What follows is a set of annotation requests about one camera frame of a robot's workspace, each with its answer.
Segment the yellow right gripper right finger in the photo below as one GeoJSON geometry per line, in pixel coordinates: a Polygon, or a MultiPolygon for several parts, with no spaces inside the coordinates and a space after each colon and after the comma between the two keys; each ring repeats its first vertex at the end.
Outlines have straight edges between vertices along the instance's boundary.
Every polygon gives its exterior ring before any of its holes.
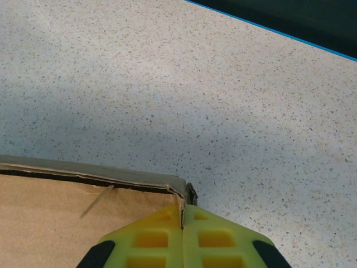
{"type": "Polygon", "coordinates": [[[183,229],[184,268],[290,268],[266,236],[187,205],[183,229]]]}

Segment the brown cardboard paper box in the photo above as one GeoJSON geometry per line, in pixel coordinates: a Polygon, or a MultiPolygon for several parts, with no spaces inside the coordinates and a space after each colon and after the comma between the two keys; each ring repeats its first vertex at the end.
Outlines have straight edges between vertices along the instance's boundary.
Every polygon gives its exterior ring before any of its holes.
{"type": "Polygon", "coordinates": [[[0,268],[75,268],[107,233],[196,203],[178,176],[0,155],[0,268]]]}

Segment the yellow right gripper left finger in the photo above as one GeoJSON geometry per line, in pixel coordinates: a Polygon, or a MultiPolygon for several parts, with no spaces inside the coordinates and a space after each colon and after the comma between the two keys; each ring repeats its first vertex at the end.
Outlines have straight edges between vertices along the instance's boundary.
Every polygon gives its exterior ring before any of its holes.
{"type": "Polygon", "coordinates": [[[106,234],[76,268],[184,268],[178,205],[106,234]]]}

